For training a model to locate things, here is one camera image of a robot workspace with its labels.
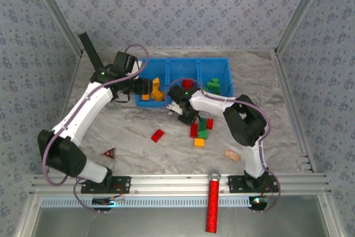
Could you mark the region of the large red lego brick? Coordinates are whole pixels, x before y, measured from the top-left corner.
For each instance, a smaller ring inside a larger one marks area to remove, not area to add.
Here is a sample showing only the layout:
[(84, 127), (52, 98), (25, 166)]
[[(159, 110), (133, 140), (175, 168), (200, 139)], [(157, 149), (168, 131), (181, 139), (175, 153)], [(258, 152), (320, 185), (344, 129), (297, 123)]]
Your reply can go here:
[(151, 140), (154, 143), (157, 143), (163, 136), (164, 136), (165, 132), (161, 129), (158, 129), (152, 136), (151, 136)]

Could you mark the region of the left black mount plate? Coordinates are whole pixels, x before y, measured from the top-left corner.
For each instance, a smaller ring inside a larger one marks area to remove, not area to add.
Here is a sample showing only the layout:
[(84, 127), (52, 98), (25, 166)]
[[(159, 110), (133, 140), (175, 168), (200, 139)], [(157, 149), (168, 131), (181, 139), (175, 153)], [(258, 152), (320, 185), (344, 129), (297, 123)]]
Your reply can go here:
[(130, 176), (112, 176), (101, 183), (86, 180), (80, 192), (82, 194), (129, 194), (130, 186)]

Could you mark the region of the long black bar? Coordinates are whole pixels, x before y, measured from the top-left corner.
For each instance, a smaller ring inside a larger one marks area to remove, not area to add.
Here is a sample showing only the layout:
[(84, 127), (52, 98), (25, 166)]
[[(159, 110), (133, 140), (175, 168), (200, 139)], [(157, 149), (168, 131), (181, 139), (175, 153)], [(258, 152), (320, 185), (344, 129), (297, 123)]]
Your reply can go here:
[(102, 69), (104, 68), (104, 65), (97, 53), (97, 51), (95, 50), (88, 34), (86, 32), (83, 32), (81, 34), (78, 35), (79, 36), (79, 39), (94, 67), (95, 70), (99, 70), (99, 69)]

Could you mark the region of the right black mount plate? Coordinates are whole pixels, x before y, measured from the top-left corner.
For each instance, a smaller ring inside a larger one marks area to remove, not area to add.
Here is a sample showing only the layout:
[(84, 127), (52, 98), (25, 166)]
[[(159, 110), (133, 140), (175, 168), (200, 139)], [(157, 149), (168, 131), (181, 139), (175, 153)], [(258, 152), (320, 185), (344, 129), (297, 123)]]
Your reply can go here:
[(273, 176), (247, 177), (246, 175), (230, 175), (227, 179), (230, 193), (262, 193), (264, 190), (278, 193), (277, 182)]

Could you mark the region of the right round circuit board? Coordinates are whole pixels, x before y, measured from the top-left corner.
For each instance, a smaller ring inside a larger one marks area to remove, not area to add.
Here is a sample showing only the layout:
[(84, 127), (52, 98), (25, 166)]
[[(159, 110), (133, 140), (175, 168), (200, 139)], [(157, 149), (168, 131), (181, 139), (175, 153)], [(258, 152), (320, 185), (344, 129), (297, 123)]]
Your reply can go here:
[(252, 196), (249, 197), (250, 210), (264, 211), (267, 207), (268, 199), (265, 196)]

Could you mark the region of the red triangle sign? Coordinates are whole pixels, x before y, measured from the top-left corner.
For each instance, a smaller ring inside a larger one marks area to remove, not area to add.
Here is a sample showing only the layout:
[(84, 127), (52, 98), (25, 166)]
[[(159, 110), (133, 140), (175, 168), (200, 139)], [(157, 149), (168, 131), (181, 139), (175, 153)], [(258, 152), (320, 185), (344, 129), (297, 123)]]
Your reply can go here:
[(111, 159), (111, 160), (115, 160), (115, 152), (116, 152), (116, 147), (113, 146), (110, 149), (108, 149), (107, 151), (103, 152), (102, 155)]

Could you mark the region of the black mount plate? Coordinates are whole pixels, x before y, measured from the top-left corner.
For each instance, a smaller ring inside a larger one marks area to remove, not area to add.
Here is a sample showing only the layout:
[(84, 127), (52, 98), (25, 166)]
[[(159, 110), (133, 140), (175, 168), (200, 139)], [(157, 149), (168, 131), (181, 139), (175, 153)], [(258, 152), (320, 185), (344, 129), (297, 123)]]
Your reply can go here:
[(129, 194), (130, 186), (130, 176), (112, 176), (101, 183), (86, 180), (80, 192), (82, 194)]
[(273, 176), (247, 177), (246, 175), (230, 175), (227, 179), (230, 193), (262, 193), (264, 190), (278, 193), (277, 182)]

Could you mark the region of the aluminium side rail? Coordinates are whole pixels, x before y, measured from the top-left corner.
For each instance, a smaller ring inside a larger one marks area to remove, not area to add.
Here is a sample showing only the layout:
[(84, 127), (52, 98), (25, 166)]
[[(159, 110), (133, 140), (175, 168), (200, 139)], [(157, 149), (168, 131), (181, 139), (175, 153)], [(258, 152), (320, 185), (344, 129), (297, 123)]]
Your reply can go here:
[(291, 85), (287, 79), (286, 71), (283, 66), (282, 60), (279, 59), (277, 53), (272, 50), (271, 55), (274, 61), (275, 70), (278, 76), (278, 80), (283, 91), (284, 100), (286, 103), (286, 109), (290, 119), (293, 133), (295, 135), (295, 140), (297, 146), (299, 147), (302, 154), (307, 157), (308, 161), (302, 163), (302, 169), (304, 172), (317, 172), (317, 167), (315, 160), (312, 155), (311, 147), (308, 143), (305, 129), (302, 125), (302, 120), (297, 108), (296, 101), (293, 96)]
[[(74, 66), (74, 70), (73, 70), (73, 74), (72, 74), (72, 77), (70, 79), (70, 82), (69, 82), (69, 87), (67, 89), (67, 92), (66, 92), (66, 95), (65, 95), (65, 98), (64, 98), (64, 104), (63, 104), (63, 107), (61, 109), (61, 112), (60, 112), (60, 116), (59, 116), (59, 119), (57, 121), (57, 123), (59, 123), (61, 121), (61, 119), (63, 119), (65, 117), (65, 110), (69, 104), (69, 100), (70, 100), (70, 96), (71, 96), (71, 93), (72, 93), (72, 89), (73, 89), (73, 85), (74, 85), (74, 82), (75, 82), (75, 77), (77, 75), (77, 72), (78, 72), (78, 68), (79, 68), (79, 65), (80, 65), (80, 61), (83, 57), (83, 51), (80, 52), (80, 54), (78, 55), (78, 58), (77, 58), (77, 62)], [(43, 175), (44, 177), (47, 176), (48, 174), (48, 171), (47, 171), (47, 165), (46, 165), (46, 160), (47, 158), (45, 156), (43, 156), (43, 159), (42, 159), (42, 172), (43, 172)]]

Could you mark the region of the left black circuit board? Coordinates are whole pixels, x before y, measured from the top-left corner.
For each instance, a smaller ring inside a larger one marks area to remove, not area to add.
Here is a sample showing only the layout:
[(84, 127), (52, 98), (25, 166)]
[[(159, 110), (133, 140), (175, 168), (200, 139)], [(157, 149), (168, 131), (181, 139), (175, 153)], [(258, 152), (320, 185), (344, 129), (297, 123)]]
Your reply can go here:
[(101, 198), (96, 197), (92, 199), (92, 205), (114, 207), (120, 203), (123, 203), (124, 201), (125, 198), (118, 197), (118, 196), (101, 197)]

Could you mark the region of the small orange printed tile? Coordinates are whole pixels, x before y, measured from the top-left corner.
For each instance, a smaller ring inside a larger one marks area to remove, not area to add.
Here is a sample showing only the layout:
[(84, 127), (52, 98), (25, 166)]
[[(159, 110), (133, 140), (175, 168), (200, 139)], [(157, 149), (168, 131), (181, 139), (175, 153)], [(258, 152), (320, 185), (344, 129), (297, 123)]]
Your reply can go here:
[(225, 156), (235, 162), (237, 162), (240, 158), (240, 156), (231, 149), (228, 149), (227, 151), (225, 151)]

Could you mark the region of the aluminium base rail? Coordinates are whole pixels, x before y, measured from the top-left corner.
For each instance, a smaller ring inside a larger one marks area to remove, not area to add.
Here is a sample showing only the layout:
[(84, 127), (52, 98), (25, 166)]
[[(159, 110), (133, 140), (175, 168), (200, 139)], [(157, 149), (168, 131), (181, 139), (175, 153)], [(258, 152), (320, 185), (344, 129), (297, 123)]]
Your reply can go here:
[[(277, 174), (282, 195), (318, 195), (331, 193), (323, 173)], [(51, 186), (40, 175), (33, 177), (29, 192), (42, 195), (70, 195), (76, 180), (69, 178), (61, 186)], [(130, 195), (203, 195), (208, 191), (206, 174), (131, 175)]]

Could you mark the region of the aluminium frame post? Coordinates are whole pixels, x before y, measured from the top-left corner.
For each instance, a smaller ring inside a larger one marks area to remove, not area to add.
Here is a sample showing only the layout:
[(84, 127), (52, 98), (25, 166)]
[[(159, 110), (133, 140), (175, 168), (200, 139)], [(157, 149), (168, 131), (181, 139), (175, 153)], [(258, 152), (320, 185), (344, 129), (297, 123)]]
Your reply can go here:
[(314, 0), (300, 0), (297, 4), (275, 48), (275, 54), (278, 57), (284, 53), (313, 1)]
[(58, 25), (60, 31), (62, 32), (65, 40), (69, 44), (72, 51), (80, 56), (82, 54), (82, 49), (80, 44), (77, 42), (77, 39), (74, 36), (74, 33), (69, 27), (69, 24), (65, 20), (63, 13), (61, 12), (59, 6), (57, 5), (55, 0), (43, 0), (47, 8), (49, 9), (53, 19)]

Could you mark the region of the red glitter microphone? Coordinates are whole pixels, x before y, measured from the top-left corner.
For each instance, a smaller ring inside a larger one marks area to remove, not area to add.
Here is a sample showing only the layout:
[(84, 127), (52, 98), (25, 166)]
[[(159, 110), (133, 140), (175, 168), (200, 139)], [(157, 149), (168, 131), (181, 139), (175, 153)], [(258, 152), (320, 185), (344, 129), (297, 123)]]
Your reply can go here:
[(209, 172), (209, 193), (207, 200), (206, 232), (217, 233), (219, 207), (219, 185), (221, 174), (217, 170)]

